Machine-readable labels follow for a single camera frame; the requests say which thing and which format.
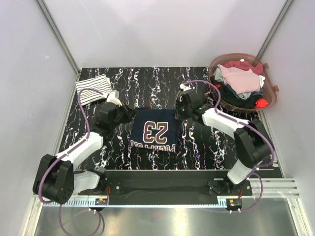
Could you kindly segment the black white striped tank top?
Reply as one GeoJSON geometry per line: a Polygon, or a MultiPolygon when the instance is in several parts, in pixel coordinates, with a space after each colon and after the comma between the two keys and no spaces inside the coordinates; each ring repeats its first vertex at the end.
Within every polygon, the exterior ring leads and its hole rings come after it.
{"type": "Polygon", "coordinates": [[[75,83],[82,106],[107,98],[112,91],[110,79],[104,74],[95,78],[78,81],[75,83]]]}

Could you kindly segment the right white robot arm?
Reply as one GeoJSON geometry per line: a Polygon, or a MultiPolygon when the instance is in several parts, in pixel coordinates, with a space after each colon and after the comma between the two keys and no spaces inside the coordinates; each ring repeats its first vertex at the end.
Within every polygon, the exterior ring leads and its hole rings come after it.
{"type": "Polygon", "coordinates": [[[240,119],[221,112],[206,103],[195,90],[182,86],[176,100],[176,117],[192,119],[202,125],[213,127],[234,139],[238,160],[227,173],[224,191],[234,195],[241,183],[258,168],[274,161],[274,147],[263,123],[258,119],[240,119]]]}

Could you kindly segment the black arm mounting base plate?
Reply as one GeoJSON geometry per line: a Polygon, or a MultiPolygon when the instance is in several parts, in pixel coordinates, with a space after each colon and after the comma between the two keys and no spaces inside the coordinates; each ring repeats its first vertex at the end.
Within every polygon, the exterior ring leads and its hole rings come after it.
{"type": "Polygon", "coordinates": [[[109,205],[135,207],[208,207],[218,197],[238,198],[252,195],[248,180],[232,186],[227,171],[106,171],[96,190],[84,190],[79,196],[109,197],[109,205]]]}

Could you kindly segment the navy tank top red trim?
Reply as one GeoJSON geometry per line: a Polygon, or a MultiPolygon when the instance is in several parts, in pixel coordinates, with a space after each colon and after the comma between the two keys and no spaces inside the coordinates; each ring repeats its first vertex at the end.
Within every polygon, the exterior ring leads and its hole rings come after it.
{"type": "Polygon", "coordinates": [[[130,145],[157,151],[175,152],[180,120],[175,110],[138,108],[133,120],[130,145]]]}

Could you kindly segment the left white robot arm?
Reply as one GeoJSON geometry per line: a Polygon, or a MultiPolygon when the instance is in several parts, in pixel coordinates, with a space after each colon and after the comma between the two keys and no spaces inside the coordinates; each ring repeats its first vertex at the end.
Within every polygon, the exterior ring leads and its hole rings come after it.
{"type": "Polygon", "coordinates": [[[137,111],[127,105],[106,103],[98,110],[92,128],[83,138],[56,155],[44,155],[40,160],[32,189],[41,202],[63,205],[72,195],[85,190],[91,190],[97,195],[102,194],[106,190],[106,182],[101,179],[101,172],[90,170],[77,174],[75,170],[112,138],[117,126],[133,121],[136,114],[137,111]]]}

